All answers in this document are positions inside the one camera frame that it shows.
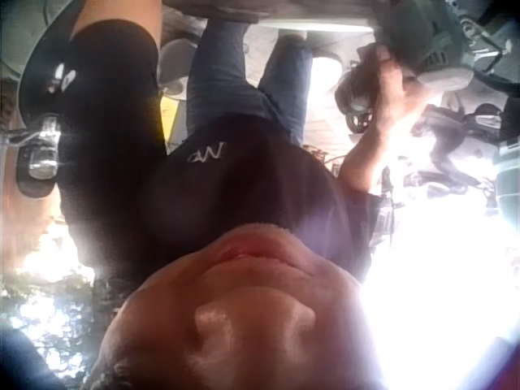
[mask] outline man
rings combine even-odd
[[[338,179],[301,149],[312,55],[282,34],[258,89],[247,26],[211,20],[167,157],[161,1],[88,0],[63,85],[59,185],[83,263],[132,280],[86,388],[372,389],[359,301],[368,195],[430,96],[379,48],[375,121]]]

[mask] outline black t-shirt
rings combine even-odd
[[[80,32],[65,61],[58,185],[80,260],[140,283],[245,223],[273,223],[362,279],[377,198],[345,193],[265,119],[232,115],[167,156],[158,54],[135,24]]]

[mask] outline jeans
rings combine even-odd
[[[244,35],[248,24],[210,20],[188,79],[187,128],[225,115],[256,115],[275,122],[301,145],[313,55],[298,36],[277,42],[258,88],[245,79]]]

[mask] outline mouth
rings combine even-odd
[[[310,251],[291,233],[270,225],[248,225],[228,233],[210,248],[211,268],[230,261],[262,258],[312,275]]]

